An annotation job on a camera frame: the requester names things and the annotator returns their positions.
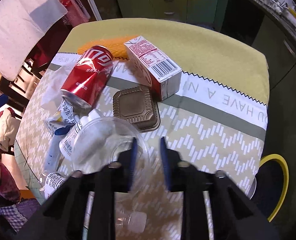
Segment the plastic bag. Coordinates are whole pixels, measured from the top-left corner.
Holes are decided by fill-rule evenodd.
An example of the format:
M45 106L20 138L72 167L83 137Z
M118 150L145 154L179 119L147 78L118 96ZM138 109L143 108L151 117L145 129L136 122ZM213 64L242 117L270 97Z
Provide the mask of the plastic bag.
M51 114L57 112L62 102L60 89L74 66L75 62L68 63L50 75L47 89L41 100L41 108L48 110Z
M58 112L43 120L43 122L49 133L53 135L58 128L65 127L67 124L74 125L78 120L80 120L80 117L74 114L72 104L63 99Z

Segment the table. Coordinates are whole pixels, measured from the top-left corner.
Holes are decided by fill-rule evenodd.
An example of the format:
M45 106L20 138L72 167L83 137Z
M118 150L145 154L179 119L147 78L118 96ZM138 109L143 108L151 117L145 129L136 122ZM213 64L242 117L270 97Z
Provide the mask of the table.
M151 156L152 178L136 198L123 203L125 208L147 213L146 229L139 236L119 232L117 237L179 239L182 193L165 191L158 138L166 136L168 147L178 150L185 160L203 171L227 171L246 192L258 171L266 131L269 98L266 60L260 52L220 33L151 19L113 19L79 25L59 51L73 57L88 41L126 35L144 36L177 62L183 73L179 92L158 103L161 117L158 130L142 134ZM52 69L58 67L51 64L41 79L16 137L36 176L42 171L50 140L42 122L49 113L39 107L40 99ZM129 61L120 62L103 90L98 108L106 116L113 115L115 92L140 82L140 78L134 80L128 68ZM16 149L15 155L23 158ZM59 172L68 175L71 170L71 163L64 160ZM212 237L211 214L208 216Z

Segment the white cloth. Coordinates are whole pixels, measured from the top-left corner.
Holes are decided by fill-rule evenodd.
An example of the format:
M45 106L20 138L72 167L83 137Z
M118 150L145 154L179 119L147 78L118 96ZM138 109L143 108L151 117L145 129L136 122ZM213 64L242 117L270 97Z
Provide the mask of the white cloth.
M21 121L12 117L10 111L5 108L0 117L0 148L8 152L8 147L14 145L15 137Z
M0 73L15 80L31 49L66 13L58 0L1 0Z

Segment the yellow tablecloth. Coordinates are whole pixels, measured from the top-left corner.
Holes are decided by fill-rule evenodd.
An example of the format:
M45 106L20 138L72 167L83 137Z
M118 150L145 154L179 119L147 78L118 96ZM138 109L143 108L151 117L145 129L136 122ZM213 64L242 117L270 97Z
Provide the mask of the yellow tablecloth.
M183 71L214 79L265 104L269 101L269 74L259 51L205 28L155 19L112 19L78 25L59 52L77 52L88 41L141 35Z

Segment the nutrition label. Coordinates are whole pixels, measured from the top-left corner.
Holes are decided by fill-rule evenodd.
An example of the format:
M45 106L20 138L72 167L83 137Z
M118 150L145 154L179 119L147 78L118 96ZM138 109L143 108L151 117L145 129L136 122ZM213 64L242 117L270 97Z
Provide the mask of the nutrition label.
M65 182L65 179L56 172L49 173L46 177L45 181L45 198L49 198L50 195L59 188L63 183Z
M141 40L129 46L129 49L146 65L147 68L168 58L160 49L147 40Z

